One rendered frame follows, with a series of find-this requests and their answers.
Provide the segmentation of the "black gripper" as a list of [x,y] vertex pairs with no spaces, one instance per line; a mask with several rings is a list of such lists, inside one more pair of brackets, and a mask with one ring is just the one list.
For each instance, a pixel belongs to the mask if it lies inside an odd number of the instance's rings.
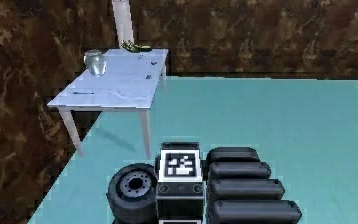
[[106,193],[114,216],[112,224],[158,224],[156,184],[150,164],[135,163],[121,168],[111,178]]

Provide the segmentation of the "white table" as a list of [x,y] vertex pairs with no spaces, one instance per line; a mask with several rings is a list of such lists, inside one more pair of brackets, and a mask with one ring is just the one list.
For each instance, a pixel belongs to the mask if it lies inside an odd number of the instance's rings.
[[[83,150],[72,118],[74,111],[127,111],[139,114],[145,152],[151,154],[149,110],[158,84],[166,81],[168,53],[167,49],[142,53],[110,49],[105,53],[107,67],[103,76],[95,77],[84,71],[48,103],[59,111],[78,153]],[[94,95],[72,92],[94,92]]]

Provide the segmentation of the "clear glass vase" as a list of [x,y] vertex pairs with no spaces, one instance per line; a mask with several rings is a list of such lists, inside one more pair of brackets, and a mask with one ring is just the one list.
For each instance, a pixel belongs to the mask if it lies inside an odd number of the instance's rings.
[[107,61],[100,50],[88,50],[83,58],[86,69],[95,77],[101,77],[106,72]]

